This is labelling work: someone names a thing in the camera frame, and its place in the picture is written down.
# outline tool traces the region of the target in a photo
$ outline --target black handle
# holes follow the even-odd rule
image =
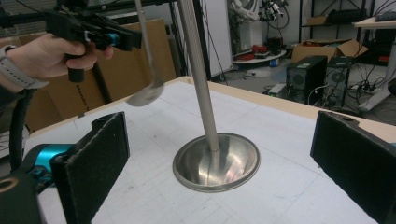
[[[79,55],[71,55],[71,54],[67,55],[68,59],[74,59],[74,58],[80,58],[80,57],[81,56],[79,56]],[[84,81],[84,69],[68,68],[68,72],[69,72],[69,81],[71,81],[71,82]]]

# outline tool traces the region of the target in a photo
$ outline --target metal pole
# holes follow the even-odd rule
[[[183,31],[187,42],[187,51],[191,59],[192,78],[195,83],[198,104],[201,110],[205,136],[212,152],[219,150],[219,139],[210,101],[206,80],[205,64],[199,40],[198,26],[195,20],[193,0],[177,0]]]

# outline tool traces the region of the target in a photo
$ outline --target wristwatch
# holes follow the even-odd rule
[[[48,81],[40,81],[37,78],[27,76],[6,56],[7,50],[15,48],[12,45],[0,48],[0,73],[25,89],[38,89],[49,84]]]

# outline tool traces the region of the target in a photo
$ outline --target metal spoon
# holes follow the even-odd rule
[[[133,106],[143,106],[152,103],[153,101],[158,99],[158,97],[160,97],[161,93],[163,93],[163,80],[158,75],[157,68],[152,59],[151,50],[149,48],[149,37],[146,26],[146,18],[143,14],[144,12],[142,8],[142,3],[140,2],[140,0],[134,0],[134,3],[136,4],[137,16],[140,23],[140,30],[142,32],[143,41],[145,42],[145,50],[148,55],[148,65],[152,75],[152,80],[147,87],[135,93],[126,102],[129,105]]]

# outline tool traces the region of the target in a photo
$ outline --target human hand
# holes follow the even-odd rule
[[[35,78],[57,77],[67,74],[67,68],[91,69],[97,61],[96,47],[88,49],[80,42],[70,42],[51,34],[7,52],[12,60],[26,75]],[[113,48],[108,47],[103,55],[110,59]],[[67,59],[65,54],[80,55],[80,58]]]

